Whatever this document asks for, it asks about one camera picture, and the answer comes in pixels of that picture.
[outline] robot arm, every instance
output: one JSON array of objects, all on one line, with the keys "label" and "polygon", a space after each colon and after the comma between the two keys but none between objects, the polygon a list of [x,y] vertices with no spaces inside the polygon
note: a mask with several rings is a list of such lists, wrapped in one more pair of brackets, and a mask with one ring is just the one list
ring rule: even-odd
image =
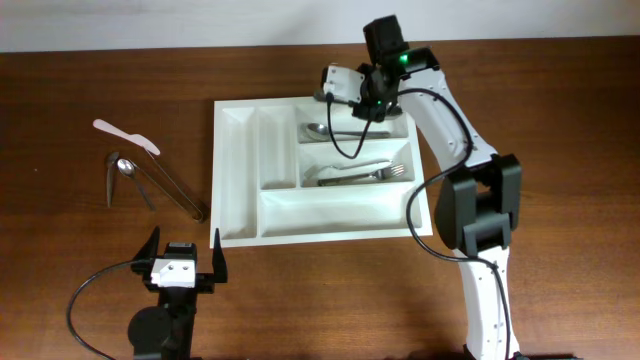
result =
[{"label": "robot arm", "polygon": [[[442,171],[461,162],[468,151],[467,138],[453,113],[442,101],[405,89],[429,89],[444,97],[457,111],[472,138],[473,150],[465,166],[445,179],[435,211],[440,235],[457,257],[485,259],[498,266],[508,309],[506,269],[511,231],[517,226],[520,166],[513,155],[501,157],[473,129],[456,104],[444,73],[429,49],[409,50],[402,41],[395,16],[382,18],[364,29],[374,65],[357,71],[329,66],[323,74],[323,92],[353,107],[354,117],[384,121],[399,102],[411,114],[436,156]],[[489,187],[478,194],[477,182]],[[469,332],[465,350],[471,358],[504,359],[506,328],[500,289],[493,271],[482,263],[460,262],[467,305]],[[510,332],[509,358],[520,356]]]}]

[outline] white plastic knife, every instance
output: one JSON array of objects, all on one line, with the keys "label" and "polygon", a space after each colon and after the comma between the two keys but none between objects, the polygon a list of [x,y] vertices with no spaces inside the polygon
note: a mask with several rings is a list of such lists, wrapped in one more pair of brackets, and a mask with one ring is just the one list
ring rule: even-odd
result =
[{"label": "white plastic knife", "polygon": [[131,141],[132,143],[141,146],[147,150],[149,150],[152,154],[158,156],[160,155],[160,149],[155,146],[149,139],[140,135],[140,134],[127,134],[126,132],[118,129],[117,127],[109,124],[108,122],[100,119],[93,120],[93,127],[102,130],[111,135],[115,135],[121,137],[125,140]]}]

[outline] table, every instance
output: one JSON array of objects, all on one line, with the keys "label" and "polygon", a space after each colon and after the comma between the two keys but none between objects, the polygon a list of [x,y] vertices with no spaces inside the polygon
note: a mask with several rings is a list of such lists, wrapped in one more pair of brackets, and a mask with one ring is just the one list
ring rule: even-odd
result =
[{"label": "table", "polygon": [[[509,289],[527,354],[632,359],[640,352],[640,37],[434,42],[460,106],[523,166]],[[161,248],[194,242],[210,271],[209,225],[159,191],[150,213],[104,159],[135,147],[92,128],[102,118],[152,139],[164,163],[210,203],[213,102],[311,95],[330,62],[364,45],[0,55],[0,357],[86,359],[64,310],[85,278],[133,257],[155,225]],[[437,171],[421,143],[425,174]],[[431,205],[438,187],[429,189]],[[437,236],[430,239],[445,251]],[[199,298],[193,356],[401,359],[460,351],[466,314],[457,266],[412,239],[226,251],[230,281]],[[126,329],[154,305],[129,271],[101,278],[74,309],[80,334],[131,358]]]}]

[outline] cutlery tray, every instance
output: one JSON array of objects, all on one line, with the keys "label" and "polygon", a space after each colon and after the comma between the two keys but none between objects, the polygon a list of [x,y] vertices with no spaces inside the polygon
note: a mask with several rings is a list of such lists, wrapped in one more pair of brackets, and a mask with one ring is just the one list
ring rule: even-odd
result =
[{"label": "cutlery tray", "polygon": [[[424,177],[408,114],[372,123],[370,131],[391,136],[366,139],[355,160],[340,155],[331,141],[306,135],[308,123],[327,125],[327,105],[311,97],[217,101],[214,118],[211,245],[216,228],[224,247],[411,236],[405,207]],[[366,124],[339,104],[332,104],[331,120],[334,131],[362,131]],[[353,154],[359,138],[336,135],[336,140]],[[387,181],[317,186],[318,177],[382,167],[339,171],[329,166],[380,160],[403,164],[405,173]],[[425,192],[414,202],[411,217],[418,234],[432,234]]]}]

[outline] white wall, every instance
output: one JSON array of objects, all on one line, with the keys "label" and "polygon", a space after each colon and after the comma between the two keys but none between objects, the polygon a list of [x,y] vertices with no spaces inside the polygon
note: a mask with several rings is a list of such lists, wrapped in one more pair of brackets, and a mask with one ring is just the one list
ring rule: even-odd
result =
[{"label": "white wall", "polygon": [[0,0],[0,51],[640,34],[639,0]]}]

